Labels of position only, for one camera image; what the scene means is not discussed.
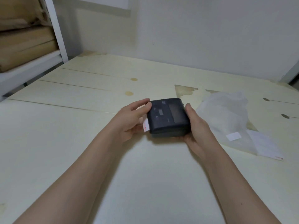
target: hand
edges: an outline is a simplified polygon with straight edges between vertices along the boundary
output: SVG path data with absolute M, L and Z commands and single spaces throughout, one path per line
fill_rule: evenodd
M 117 132 L 116 137 L 119 137 L 123 143 L 131 139 L 133 134 L 143 132 L 142 117 L 150 111 L 151 107 L 149 98 L 135 101 L 119 110 L 108 123 L 107 128 Z
M 188 103 L 186 113 L 190 119 L 192 133 L 182 137 L 188 147 L 201 159 L 206 159 L 207 152 L 219 147 L 220 144 L 205 120 L 200 118 Z

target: cardboard box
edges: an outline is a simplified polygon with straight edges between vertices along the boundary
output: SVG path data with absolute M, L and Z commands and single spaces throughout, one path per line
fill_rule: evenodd
M 12 31 L 0 35 L 0 73 L 58 50 L 51 27 Z
M 39 0 L 0 0 L 0 31 L 40 25 L 43 12 Z

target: table surface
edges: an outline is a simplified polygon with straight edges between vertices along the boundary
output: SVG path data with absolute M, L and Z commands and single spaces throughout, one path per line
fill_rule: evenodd
M 250 121 L 271 136 L 285 161 L 224 149 L 278 219 L 298 223 L 299 119 L 281 116 L 299 117 L 298 91 L 262 79 L 92 52 L 0 103 L 0 222 L 12 223 L 29 207 L 123 106 L 178 94 L 197 107 L 206 90 L 245 93 Z M 225 223 L 204 170 L 176 139 L 134 137 L 113 163 L 89 223 L 183 222 Z

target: plastic bag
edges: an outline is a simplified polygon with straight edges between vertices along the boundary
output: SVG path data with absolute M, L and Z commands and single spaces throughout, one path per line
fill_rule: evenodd
M 255 145 L 246 131 L 247 103 L 248 100 L 242 92 L 218 92 L 205 99 L 196 109 L 196 113 L 209 124 L 220 144 L 257 154 Z M 230 141 L 226 136 L 232 133 L 241 138 Z

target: forearm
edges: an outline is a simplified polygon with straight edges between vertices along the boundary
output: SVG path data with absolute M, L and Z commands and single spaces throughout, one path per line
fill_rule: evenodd
M 109 129 L 101 131 L 81 156 L 15 223 L 84 223 L 114 154 Z
M 207 151 L 205 167 L 227 223 L 280 223 L 220 145 Z

